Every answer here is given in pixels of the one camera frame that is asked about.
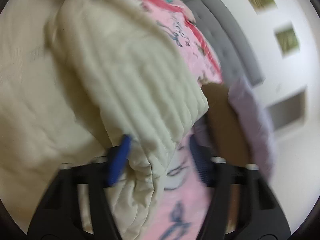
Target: blue drawing on fabric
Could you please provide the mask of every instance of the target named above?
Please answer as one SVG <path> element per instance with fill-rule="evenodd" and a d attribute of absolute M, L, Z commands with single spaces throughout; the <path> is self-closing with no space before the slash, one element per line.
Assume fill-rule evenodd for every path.
<path fill-rule="evenodd" d="M 168 31 L 166 31 L 166 30 L 164 30 L 164 31 L 170 36 L 171 39 L 173 39 L 174 41 L 176 41 L 176 43 L 177 43 L 177 45 L 178 45 L 179 47 L 182 47 L 182 45 L 181 45 L 181 43 L 180 43 L 180 41 L 179 41 L 179 39 L 178 39 L 179 34 L 177 34 L 176 32 L 172 31 L 169 27 L 163 25 L 163 24 L 162 24 L 161 22 L 159 22 L 159 21 L 157 21 L 157 24 L 158 24 L 160 27 L 163 27 L 163 28 L 166 28 L 167 30 L 169 30 L 170 33 L 169 33 Z"/>
<path fill-rule="evenodd" d="M 167 240 L 174 232 L 177 232 L 177 236 L 173 240 L 181 240 L 188 233 L 191 223 L 183 221 L 183 213 L 183 204 L 181 201 L 178 201 L 170 213 L 170 221 L 174 222 L 174 224 L 160 236 L 159 240 Z"/>
<path fill-rule="evenodd" d="M 180 36 L 188 40 L 185 43 L 189 47 L 190 39 L 183 33 L 181 23 L 178 21 L 178 19 L 175 17 L 173 13 L 171 13 L 171 19 L 174 20 L 173 26 L 177 28 L 178 33 L 180 33 Z"/>

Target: lavender pillow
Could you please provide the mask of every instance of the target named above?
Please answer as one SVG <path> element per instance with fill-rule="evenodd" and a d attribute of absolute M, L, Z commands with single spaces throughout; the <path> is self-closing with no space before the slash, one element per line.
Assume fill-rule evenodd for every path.
<path fill-rule="evenodd" d="M 238 114 L 255 163 L 261 174 L 270 179 L 277 153 L 269 113 L 259 104 L 245 76 L 231 85 L 228 96 L 230 105 Z"/>

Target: beige quilted blanket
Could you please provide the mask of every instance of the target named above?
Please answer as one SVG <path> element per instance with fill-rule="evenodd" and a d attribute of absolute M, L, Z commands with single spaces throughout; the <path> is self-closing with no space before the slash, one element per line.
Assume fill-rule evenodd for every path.
<path fill-rule="evenodd" d="M 208 109 L 175 45 L 127 0 L 66 0 L 50 19 L 53 54 L 73 68 L 100 109 L 112 145 L 133 137 L 108 199 L 124 239 L 145 229 L 175 148 Z"/>

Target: pink blanket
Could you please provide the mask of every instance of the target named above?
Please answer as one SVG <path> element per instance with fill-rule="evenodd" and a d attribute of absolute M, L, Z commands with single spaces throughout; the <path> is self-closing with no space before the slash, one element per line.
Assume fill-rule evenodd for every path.
<path fill-rule="evenodd" d="M 188 21 L 183 7 L 164 0 L 140 0 L 144 10 L 172 39 L 199 85 L 221 83 L 221 70 L 215 52 L 202 33 Z M 190 132 L 175 154 L 180 161 L 167 176 L 182 175 L 182 183 L 167 188 L 145 240 L 194 240 L 210 204 L 210 189 L 199 179 L 189 149 Z"/>

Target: bed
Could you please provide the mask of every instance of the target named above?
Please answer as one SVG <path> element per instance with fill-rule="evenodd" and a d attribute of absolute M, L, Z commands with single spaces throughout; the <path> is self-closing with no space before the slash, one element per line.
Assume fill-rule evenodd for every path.
<path fill-rule="evenodd" d="M 8 0 L 1 0 L 0 9 Z M 219 57 L 223 80 L 231 84 L 245 73 L 252 85 L 263 82 L 263 74 L 241 28 L 220 0 L 184 0 L 196 17 L 196 26 L 203 33 Z M 41 53 L 41 48 L 33 52 L 33 57 Z M 10 223 L 6 210 L 2 223 Z"/>

